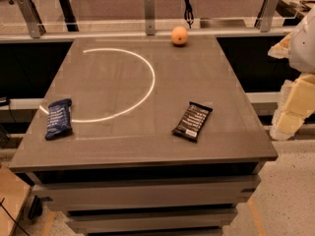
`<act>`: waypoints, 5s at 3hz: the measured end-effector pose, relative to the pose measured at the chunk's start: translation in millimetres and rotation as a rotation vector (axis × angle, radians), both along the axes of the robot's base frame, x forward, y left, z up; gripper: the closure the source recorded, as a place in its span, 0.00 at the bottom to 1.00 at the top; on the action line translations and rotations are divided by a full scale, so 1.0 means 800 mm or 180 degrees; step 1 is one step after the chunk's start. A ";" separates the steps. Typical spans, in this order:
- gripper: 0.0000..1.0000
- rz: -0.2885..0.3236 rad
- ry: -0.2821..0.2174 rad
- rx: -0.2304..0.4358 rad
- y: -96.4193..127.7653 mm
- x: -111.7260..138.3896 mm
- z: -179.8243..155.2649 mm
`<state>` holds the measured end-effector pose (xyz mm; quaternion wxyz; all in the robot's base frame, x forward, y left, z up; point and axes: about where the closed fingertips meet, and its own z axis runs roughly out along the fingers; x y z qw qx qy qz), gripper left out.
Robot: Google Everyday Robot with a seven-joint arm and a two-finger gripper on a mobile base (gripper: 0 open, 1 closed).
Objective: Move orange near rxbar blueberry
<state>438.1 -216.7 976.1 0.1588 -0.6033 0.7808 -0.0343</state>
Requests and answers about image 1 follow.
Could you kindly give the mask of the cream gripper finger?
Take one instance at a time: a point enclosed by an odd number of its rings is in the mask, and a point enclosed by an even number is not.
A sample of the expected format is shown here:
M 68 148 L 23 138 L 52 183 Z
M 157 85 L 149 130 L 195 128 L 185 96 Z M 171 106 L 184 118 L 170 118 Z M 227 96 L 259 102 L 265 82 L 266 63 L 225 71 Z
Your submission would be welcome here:
M 289 33 L 281 41 L 273 45 L 268 51 L 268 55 L 276 59 L 287 58 L 291 37 L 292 37 L 292 33 Z
M 294 82 L 285 80 L 272 119 L 270 136 L 277 141 L 288 140 L 314 112 L 315 76 L 301 74 Z

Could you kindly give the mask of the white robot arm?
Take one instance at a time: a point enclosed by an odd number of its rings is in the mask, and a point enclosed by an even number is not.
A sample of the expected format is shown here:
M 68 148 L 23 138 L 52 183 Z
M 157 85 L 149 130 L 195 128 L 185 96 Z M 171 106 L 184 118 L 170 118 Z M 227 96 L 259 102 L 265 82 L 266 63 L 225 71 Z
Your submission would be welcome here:
M 268 55 L 287 58 L 289 66 L 300 72 L 294 81 L 284 81 L 272 120 L 270 136 L 285 141 L 315 112 L 315 8 Z

